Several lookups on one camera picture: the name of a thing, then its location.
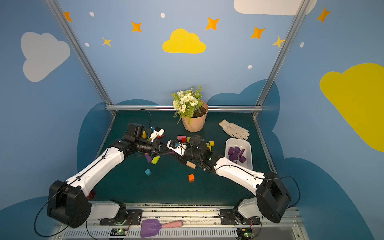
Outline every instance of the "black mounting plate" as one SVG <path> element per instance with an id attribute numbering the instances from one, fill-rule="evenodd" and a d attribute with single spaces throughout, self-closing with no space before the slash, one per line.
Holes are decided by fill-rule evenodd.
<path id="1" fill-rule="evenodd" d="M 129 226 L 132 219 L 132 225 L 140 225 L 141 223 L 141 215 L 143 213 L 143 210 L 141 209 L 126 209 L 127 211 L 127 220 L 124 224 L 120 225 L 115 219 L 110 218 L 103 218 L 100 219 L 100 225 L 101 226 Z"/>
<path id="2" fill-rule="evenodd" d="M 221 225 L 239 225 L 239 223 L 235 221 L 232 209 L 220 209 L 218 212 L 220 215 Z M 259 217 L 251 217 L 247 218 L 246 222 L 242 225 L 251 225 L 251 219 L 255 225 L 261 224 Z"/>

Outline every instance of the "dark green table surface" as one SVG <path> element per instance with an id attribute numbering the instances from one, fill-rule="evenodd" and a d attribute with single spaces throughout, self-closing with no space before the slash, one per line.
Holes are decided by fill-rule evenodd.
<path id="1" fill-rule="evenodd" d="M 219 123 L 226 119 L 249 130 L 248 142 L 252 146 L 253 170 L 269 172 L 268 163 L 250 113 L 208 112 L 203 129 L 197 133 L 185 130 L 183 123 L 173 117 L 173 112 L 151 111 L 151 126 L 165 130 L 161 141 L 176 139 L 178 135 L 201 135 L 206 142 L 215 141 L 212 151 L 224 155 L 225 141 L 230 138 Z M 146 111 L 119 111 L 103 149 L 114 140 L 121 138 L 129 122 L 148 126 L 149 113 Z M 152 174 L 147 176 L 145 170 Z M 195 181 L 189 182 L 188 175 L 194 174 Z M 246 188 L 216 174 L 192 169 L 171 156 L 161 156 L 156 165 L 147 163 L 144 155 L 131 155 L 112 169 L 94 188 L 94 200 L 118 200 L 120 202 L 235 205 L 240 198 L 252 195 Z"/>

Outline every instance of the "yellow cloud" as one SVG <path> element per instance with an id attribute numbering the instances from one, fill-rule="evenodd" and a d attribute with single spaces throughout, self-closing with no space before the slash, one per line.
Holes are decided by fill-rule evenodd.
<path id="1" fill-rule="evenodd" d="M 384 152 L 384 67 L 363 63 L 343 74 L 329 72 L 320 88 L 356 133 Z"/>
<path id="2" fill-rule="evenodd" d="M 173 31 L 169 40 L 163 43 L 163 50 L 167 53 L 202 53 L 205 49 L 205 44 L 196 34 L 181 28 Z"/>

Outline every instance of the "white plastic tray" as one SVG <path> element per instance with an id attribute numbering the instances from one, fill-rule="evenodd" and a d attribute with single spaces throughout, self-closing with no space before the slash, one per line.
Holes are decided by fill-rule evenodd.
<path id="1" fill-rule="evenodd" d="M 253 170 L 252 166 L 252 151 L 251 151 L 251 145 L 248 141 L 237 139 L 237 138 L 229 138 L 225 142 L 225 157 L 229 159 L 228 151 L 230 147 L 239 147 L 240 149 L 245 149 L 243 156 L 247 159 L 244 163 L 241 163 L 239 160 L 236 160 L 237 164 L 240 166 L 243 166 L 245 168 L 248 168 L 249 170 Z"/>

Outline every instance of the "pink spatula handle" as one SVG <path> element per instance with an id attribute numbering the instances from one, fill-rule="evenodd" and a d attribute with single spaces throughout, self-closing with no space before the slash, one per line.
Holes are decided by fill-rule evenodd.
<path id="1" fill-rule="evenodd" d="M 179 221 L 163 224 L 162 228 L 172 228 L 172 227 L 182 227 L 182 226 L 183 226 L 183 221 L 179 220 Z"/>

